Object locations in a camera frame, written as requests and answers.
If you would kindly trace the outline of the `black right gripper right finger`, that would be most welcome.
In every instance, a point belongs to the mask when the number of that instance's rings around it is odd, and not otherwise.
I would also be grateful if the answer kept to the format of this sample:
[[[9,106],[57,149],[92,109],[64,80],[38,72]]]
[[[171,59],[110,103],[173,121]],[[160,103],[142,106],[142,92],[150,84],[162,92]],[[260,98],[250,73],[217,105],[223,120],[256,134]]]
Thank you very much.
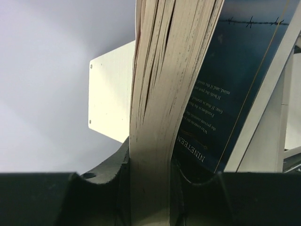
[[[184,161],[171,160],[170,225],[232,226],[233,216],[218,176],[200,183]]]

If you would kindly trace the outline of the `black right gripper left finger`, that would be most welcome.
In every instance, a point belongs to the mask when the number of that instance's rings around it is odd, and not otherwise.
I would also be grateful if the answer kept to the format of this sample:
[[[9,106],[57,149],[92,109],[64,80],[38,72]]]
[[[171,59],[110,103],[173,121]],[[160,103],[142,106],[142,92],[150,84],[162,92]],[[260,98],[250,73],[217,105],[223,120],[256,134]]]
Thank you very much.
[[[129,226],[129,139],[95,168],[73,176],[61,212],[63,226]]]

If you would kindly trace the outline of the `purple paperback book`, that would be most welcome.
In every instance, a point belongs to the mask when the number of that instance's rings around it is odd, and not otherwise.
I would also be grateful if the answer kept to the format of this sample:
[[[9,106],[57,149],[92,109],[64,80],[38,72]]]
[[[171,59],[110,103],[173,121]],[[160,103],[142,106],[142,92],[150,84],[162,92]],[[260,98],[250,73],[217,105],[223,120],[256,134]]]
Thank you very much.
[[[170,224],[170,163],[222,0],[138,0],[129,121],[134,226]]]

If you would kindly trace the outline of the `dark blue book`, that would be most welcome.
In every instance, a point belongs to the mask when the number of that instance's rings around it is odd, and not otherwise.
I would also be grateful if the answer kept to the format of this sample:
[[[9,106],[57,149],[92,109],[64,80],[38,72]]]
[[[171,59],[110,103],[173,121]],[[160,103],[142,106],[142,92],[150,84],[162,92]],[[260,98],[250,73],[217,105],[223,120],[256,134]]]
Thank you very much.
[[[300,32],[298,0],[227,0],[185,109],[173,156],[198,173],[228,166],[268,72]]]

